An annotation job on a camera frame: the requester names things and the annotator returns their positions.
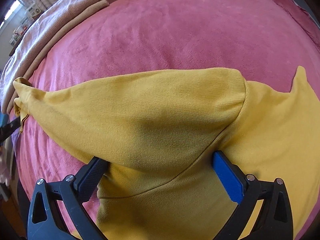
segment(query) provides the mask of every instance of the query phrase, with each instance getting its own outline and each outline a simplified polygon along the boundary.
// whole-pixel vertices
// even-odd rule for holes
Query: yellow sweater
[[[294,235],[316,203],[320,103],[302,67],[290,93],[225,68],[136,73],[56,92],[23,83],[13,83],[16,114],[32,115],[79,160],[111,162],[97,216],[110,240],[213,239],[236,207],[212,169],[215,150],[260,180],[284,179]]]

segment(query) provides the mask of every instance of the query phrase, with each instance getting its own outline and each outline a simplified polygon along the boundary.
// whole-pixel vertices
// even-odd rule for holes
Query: folded towel
[[[49,50],[72,28],[108,6],[106,0],[58,0],[24,35],[0,79],[2,113],[10,113],[17,97],[12,82],[29,79]]]
[[[111,163],[97,192],[96,223],[108,239],[213,239],[236,206],[212,169],[215,150],[246,174],[284,180],[294,235],[316,203],[320,102],[303,67],[290,93],[225,68],[136,73],[55,92],[22,82],[14,82],[17,114],[33,116],[79,160]]]

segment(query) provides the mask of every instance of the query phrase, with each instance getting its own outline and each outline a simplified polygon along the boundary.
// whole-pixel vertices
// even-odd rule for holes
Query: blue gripper pad
[[[244,197],[241,182],[218,152],[214,152],[212,158],[213,170],[216,172],[230,199],[240,204]]]

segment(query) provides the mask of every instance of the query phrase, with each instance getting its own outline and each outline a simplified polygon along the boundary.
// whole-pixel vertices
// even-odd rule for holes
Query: pink bedsheet
[[[289,92],[302,65],[320,96],[320,54],[301,26],[272,0],[110,1],[50,50],[30,79],[34,87],[55,91],[101,77],[217,66],[236,68],[247,80]],[[32,117],[15,148],[29,197],[38,178],[61,180],[83,165]],[[93,219],[98,206],[96,195],[85,204]],[[64,208],[63,215],[73,230]]]

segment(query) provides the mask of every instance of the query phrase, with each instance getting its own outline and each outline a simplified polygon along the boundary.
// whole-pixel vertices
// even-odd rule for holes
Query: seam
[[[247,99],[246,80],[245,80],[244,78],[243,78],[243,80],[244,80],[244,100],[243,100],[243,103],[242,103],[242,106],[241,106],[241,108],[240,108],[240,110],[239,110],[238,115],[236,116],[236,118],[235,118],[230,124],[228,124],[228,125],[213,139],[213,141],[212,141],[211,143],[209,143],[209,145],[203,150],[203,152],[202,152],[187,168],[185,168],[185,169],[184,169],[183,171],[181,171],[177,176],[175,176],[174,178],[170,179],[170,180],[167,181],[166,183],[161,184],[161,185],[156,186],[156,187],[153,187],[153,188],[151,188],[151,189],[148,189],[148,190],[146,190],[146,191],[144,191],[144,192],[141,192],[141,193],[138,193],[138,194],[135,194],[135,195],[132,195],[132,196],[128,196],[128,197],[101,197],[101,198],[99,198],[99,199],[124,199],[124,198],[136,197],[136,196],[142,195],[142,194],[144,194],[144,193],[147,193],[148,191],[154,190],[154,189],[156,189],[156,188],[162,187],[162,186],[164,186],[164,185],[172,182],[174,179],[176,179],[176,178],[179,177],[181,174],[183,174],[183,173],[186,172],[188,169],[190,169],[190,168],[202,157],[202,155],[204,154],[204,152],[205,152],[212,144],[214,144],[215,141],[216,141],[217,139],[219,139],[219,137],[222,136],[222,134],[224,133],[224,131],[227,130],[231,125],[233,125],[233,124],[236,122],[236,120],[238,119],[238,117],[239,117],[239,115],[240,115],[240,113],[241,113],[241,111],[242,111],[242,109],[243,109],[244,103],[245,103],[245,101],[246,101],[246,99]]]

